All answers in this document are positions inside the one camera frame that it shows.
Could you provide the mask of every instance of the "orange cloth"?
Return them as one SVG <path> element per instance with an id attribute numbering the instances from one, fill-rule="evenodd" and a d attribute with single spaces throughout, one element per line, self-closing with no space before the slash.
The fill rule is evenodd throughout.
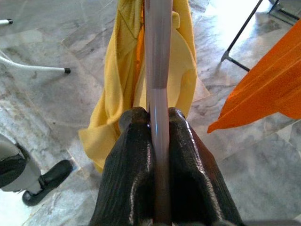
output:
<path id="1" fill-rule="evenodd" d="M 301 118 L 301 20 L 236 86 L 208 133 L 277 112 Z"/>

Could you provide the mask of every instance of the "yellow cloth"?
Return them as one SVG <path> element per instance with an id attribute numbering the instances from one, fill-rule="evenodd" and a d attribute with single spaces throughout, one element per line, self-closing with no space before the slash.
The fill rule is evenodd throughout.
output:
<path id="1" fill-rule="evenodd" d="M 79 137 L 99 172 L 120 135 L 118 119 L 136 106 L 146 108 L 143 0 L 119 0 L 108 45 L 104 90 L 87 129 Z M 186 116 L 195 90 L 197 70 L 188 0 L 174 0 L 171 55 L 167 83 L 168 106 Z"/>

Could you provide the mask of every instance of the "black shoe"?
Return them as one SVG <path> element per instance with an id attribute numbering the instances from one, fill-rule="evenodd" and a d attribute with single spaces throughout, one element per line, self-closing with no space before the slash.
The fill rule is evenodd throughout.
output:
<path id="1" fill-rule="evenodd" d="M 69 160 L 62 160 L 52 167 L 47 173 L 40 176 L 39 183 L 42 190 L 33 194 L 25 191 L 22 201 L 27 206 L 37 205 L 49 192 L 58 187 L 72 172 L 72 163 Z"/>

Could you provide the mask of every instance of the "marble floor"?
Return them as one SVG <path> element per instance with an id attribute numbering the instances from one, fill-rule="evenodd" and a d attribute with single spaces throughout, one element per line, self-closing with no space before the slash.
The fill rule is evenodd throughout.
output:
<path id="1" fill-rule="evenodd" d="M 300 1 L 283 1 L 300 13 Z M 301 121 L 280 114 L 207 134 L 227 95 L 246 75 L 220 63 L 257 0 L 190 0 L 198 86 L 188 120 L 214 154 L 245 220 L 301 220 Z M 42 172 L 61 159 L 72 174 L 39 205 L 0 191 L 4 226 L 83 226 L 92 216 L 101 174 L 85 155 L 77 130 L 89 124 L 103 89 L 103 66 L 117 0 L 0 0 L 0 50 L 15 62 L 70 67 L 71 74 L 22 71 L 0 64 L 0 133 L 18 140 Z M 252 68 L 290 25 L 267 15 L 264 0 L 230 55 Z"/>

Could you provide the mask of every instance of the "white metal stand leg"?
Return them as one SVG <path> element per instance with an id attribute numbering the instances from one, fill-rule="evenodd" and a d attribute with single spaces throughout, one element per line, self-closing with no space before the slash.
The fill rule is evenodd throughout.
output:
<path id="1" fill-rule="evenodd" d="M 63 68 L 63 67 L 43 67 L 43 66 L 31 66 L 31 65 L 21 65 L 10 61 L 2 56 L 0 56 L 0 63 L 10 66 L 16 67 L 24 70 L 33 70 L 33 71 L 42 71 L 42 72 L 61 72 L 69 74 L 71 72 L 70 68 Z"/>
<path id="2" fill-rule="evenodd" d="M 12 23 L 13 23 L 12 19 L 0 20 L 0 25 L 6 25 L 6 24 L 12 24 Z"/>
<path id="3" fill-rule="evenodd" d="M 0 20 L 0 25 L 5 24 L 12 24 L 13 20 L 6 19 L 6 20 Z M 32 71 L 42 71 L 42 72 L 61 72 L 70 74 L 71 70 L 70 68 L 63 68 L 63 67 L 43 67 L 43 66 L 31 66 L 31 65 L 22 65 L 13 62 L 8 56 L 6 56 L 1 50 L 0 50 L 0 64 L 4 64 L 6 66 L 10 67 L 16 67 L 23 70 L 32 70 Z"/>

